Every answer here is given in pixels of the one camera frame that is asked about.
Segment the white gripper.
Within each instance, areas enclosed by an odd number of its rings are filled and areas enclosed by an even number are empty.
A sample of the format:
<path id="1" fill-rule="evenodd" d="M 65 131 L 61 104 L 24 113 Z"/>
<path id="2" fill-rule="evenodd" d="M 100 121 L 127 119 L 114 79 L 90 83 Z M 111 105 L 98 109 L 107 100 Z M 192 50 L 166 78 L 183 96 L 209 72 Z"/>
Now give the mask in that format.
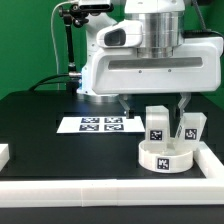
<path id="1" fill-rule="evenodd" d="M 91 88 L 97 94 L 180 94 L 177 115 L 183 116 L 189 92 L 216 90 L 221 84 L 220 37 L 187 38 L 168 58 L 139 58 L 134 48 L 99 49 L 93 57 Z M 127 119 L 134 118 L 128 97 L 119 103 Z"/>

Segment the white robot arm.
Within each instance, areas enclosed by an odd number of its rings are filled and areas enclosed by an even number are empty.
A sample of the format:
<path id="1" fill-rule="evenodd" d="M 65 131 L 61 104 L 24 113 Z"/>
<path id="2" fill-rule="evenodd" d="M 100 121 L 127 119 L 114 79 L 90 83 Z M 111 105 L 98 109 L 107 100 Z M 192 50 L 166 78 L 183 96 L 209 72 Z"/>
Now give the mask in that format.
<path id="1" fill-rule="evenodd" d="M 185 0 L 126 0 L 125 19 L 99 19 L 88 83 L 97 95 L 180 93 L 183 111 L 193 92 L 221 82 L 224 39 L 184 35 Z"/>

